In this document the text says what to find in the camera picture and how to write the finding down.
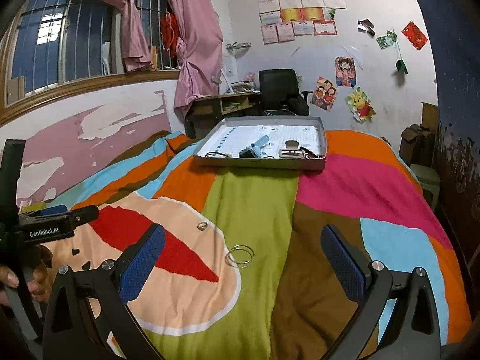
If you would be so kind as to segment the silver hair claw clip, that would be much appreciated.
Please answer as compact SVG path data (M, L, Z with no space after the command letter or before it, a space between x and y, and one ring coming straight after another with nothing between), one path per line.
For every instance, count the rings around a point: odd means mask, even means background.
M285 146L278 150L278 157L284 159L301 159L304 158L304 152L300 148L299 142L295 140L287 140Z

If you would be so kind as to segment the green stool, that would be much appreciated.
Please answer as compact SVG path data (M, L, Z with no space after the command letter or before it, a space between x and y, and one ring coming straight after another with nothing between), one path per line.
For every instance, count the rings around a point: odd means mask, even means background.
M419 164L411 164L410 169L421 185L425 200L429 203L432 211L435 211L440 192L440 178L438 173L431 167Z

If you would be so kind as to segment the wooden desk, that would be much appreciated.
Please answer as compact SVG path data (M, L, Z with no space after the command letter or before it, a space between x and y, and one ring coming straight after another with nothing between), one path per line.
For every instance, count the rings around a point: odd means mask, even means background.
M189 138L196 138L196 123L214 122L216 124L228 117L258 116L259 105L260 93L255 91L198 98L191 103L186 113L185 133Z

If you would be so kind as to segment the colourful patchwork bedspread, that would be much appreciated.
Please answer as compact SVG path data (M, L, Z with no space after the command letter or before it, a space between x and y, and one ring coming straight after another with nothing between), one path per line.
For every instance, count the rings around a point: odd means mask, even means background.
M443 344L472 320L452 243L421 186L385 141L331 131L321 172L214 168L196 143L160 132L59 195L98 219L52 242L54 267L117 258L151 224L162 254L129 303L167 359L319 359L356 310L320 247L335 225L371 260L424 267Z

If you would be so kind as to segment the brown bag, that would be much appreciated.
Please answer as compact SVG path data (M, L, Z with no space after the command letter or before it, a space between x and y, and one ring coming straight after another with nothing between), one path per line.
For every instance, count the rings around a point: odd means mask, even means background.
M433 163L435 133L422 125L412 124L401 134L400 158L408 165L430 167Z

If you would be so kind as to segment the window with metal bars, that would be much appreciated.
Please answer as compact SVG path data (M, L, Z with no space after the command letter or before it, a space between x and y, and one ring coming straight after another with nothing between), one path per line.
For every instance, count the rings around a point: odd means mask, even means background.
M103 87L176 79L173 11L167 0L133 0L151 56L128 72L122 14L102 0L26 0L1 36L1 123Z

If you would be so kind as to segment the pink curtain right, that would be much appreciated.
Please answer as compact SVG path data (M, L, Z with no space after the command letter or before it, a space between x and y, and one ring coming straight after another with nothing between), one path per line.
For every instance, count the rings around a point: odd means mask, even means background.
M168 0L176 16L180 73L174 108L186 114L202 96L219 93L223 37L211 0Z

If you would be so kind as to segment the grey tray with paper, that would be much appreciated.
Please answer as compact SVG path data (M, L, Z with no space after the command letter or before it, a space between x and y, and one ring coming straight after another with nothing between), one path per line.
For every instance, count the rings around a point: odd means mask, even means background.
M204 166L321 171L327 154L321 119L263 115L226 118L197 145Z

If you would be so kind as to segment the Winnie the Pooh poster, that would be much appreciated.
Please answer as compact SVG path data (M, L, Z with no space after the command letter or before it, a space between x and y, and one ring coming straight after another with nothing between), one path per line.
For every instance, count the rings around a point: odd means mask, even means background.
M368 95L360 87L354 88L345 97L345 101L353 118L360 124L370 122L373 116L376 115Z

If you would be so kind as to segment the black office chair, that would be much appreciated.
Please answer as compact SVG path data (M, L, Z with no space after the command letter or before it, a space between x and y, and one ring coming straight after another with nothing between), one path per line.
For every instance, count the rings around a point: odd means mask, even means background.
M259 71L259 108L267 116L309 116L308 95L301 91L295 70Z

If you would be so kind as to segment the cartoon family poster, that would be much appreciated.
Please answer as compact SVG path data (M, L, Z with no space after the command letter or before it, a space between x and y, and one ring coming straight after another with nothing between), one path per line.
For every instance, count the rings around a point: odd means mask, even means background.
M325 111L331 111L337 97L335 82L319 76L312 93L311 103Z

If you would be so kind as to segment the anime character poster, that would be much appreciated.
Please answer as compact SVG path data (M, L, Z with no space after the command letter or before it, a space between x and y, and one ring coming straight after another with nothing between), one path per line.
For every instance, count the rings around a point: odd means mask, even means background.
M354 58L337 57L335 59L336 84L354 88L356 86L356 67Z

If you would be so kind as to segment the dark blue hanging cloth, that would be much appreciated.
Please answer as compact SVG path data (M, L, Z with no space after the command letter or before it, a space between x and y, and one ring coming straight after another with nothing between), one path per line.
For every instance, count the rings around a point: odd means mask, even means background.
M471 0L417 2L436 74L440 206L470 260L479 252L479 11Z

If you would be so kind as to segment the green wall hook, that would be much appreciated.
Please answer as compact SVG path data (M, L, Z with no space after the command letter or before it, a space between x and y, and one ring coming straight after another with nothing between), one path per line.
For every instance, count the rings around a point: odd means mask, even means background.
M407 66L405 64L405 62L402 60L402 58L398 59L396 61L396 69L398 72L404 74L404 75L408 75L408 69L407 69Z

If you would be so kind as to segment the certificates on wall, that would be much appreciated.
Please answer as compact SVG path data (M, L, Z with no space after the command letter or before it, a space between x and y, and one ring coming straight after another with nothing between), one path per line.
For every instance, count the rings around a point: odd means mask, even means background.
M346 0L264 0L257 3L265 45L310 36L336 36L335 16Z

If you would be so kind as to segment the red paper on wall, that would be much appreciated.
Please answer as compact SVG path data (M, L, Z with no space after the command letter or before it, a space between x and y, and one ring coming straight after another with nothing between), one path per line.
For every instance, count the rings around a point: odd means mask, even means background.
M427 36L412 21L403 28L402 34L405 35L408 41L410 41L418 51L420 51L428 41Z

